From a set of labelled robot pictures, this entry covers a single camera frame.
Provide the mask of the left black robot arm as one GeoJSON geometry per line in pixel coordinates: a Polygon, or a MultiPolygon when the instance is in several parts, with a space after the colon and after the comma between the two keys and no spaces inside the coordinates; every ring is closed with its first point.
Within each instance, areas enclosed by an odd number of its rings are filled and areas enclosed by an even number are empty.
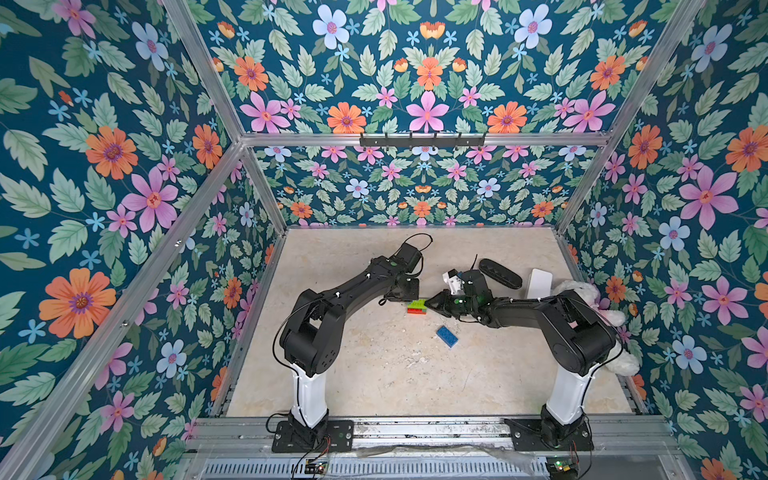
{"type": "Polygon", "coordinates": [[[326,373],[340,354],[346,321],[374,300],[416,301],[422,267],[422,251],[403,242],[394,254],[373,258],[341,285],[299,295],[277,338],[283,351],[279,363],[293,374],[289,418],[295,425],[313,431],[327,421],[326,373]]]}

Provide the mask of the lime green lego brick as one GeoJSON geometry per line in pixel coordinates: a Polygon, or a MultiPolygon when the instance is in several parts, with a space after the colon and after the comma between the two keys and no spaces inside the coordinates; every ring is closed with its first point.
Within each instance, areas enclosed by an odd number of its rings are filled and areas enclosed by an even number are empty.
{"type": "Polygon", "coordinates": [[[427,309],[425,302],[426,302],[425,299],[414,300],[407,306],[407,309],[425,311],[427,309]]]}

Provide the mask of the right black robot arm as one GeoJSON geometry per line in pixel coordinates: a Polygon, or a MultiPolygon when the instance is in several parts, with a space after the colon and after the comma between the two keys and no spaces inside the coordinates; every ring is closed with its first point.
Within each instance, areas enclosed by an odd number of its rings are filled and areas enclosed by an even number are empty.
{"type": "Polygon", "coordinates": [[[591,378],[610,359],[617,336],[598,313],[572,288],[545,297],[496,297],[479,270],[444,275],[447,289],[425,301],[438,314],[492,329],[521,327],[542,332],[558,372],[542,422],[552,427],[574,427],[584,415],[591,378]]]}

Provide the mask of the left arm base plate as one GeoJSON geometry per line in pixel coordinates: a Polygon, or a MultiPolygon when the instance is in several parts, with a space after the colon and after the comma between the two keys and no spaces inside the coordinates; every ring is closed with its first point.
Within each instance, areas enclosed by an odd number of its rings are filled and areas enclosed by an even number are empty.
{"type": "Polygon", "coordinates": [[[322,420],[310,429],[296,419],[278,423],[272,453],[350,452],[354,439],[352,420],[322,420]]]}

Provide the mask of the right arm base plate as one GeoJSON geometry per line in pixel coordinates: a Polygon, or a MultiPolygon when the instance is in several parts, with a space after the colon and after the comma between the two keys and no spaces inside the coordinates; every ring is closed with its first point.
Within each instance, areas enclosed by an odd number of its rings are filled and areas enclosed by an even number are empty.
{"type": "Polygon", "coordinates": [[[587,425],[585,415],[568,425],[561,425],[550,417],[505,418],[503,423],[510,429],[516,451],[588,452],[594,449],[591,429],[587,425]]]}

